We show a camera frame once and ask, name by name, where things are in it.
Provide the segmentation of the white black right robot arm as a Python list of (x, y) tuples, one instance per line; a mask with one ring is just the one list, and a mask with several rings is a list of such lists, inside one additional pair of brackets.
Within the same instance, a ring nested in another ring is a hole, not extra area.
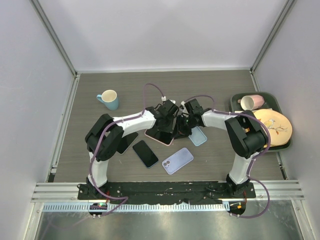
[(253, 161), (265, 152), (264, 146), (270, 144), (268, 129), (250, 110), (235, 113), (204, 109), (194, 98), (181, 103), (172, 137), (186, 138), (195, 127), (227, 131), (235, 158), (232, 169), (226, 176), (225, 190), (230, 197), (238, 197), (250, 183)]

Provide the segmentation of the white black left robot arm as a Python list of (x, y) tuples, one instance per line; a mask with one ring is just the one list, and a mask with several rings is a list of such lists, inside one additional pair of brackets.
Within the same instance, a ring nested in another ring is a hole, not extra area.
[(85, 137), (90, 157), (88, 174), (89, 194), (100, 200), (107, 192), (107, 170), (109, 159), (116, 153), (121, 140), (134, 132), (154, 127), (169, 132), (179, 107), (166, 100), (157, 107), (147, 107), (138, 113), (122, 117), (103, 114)]

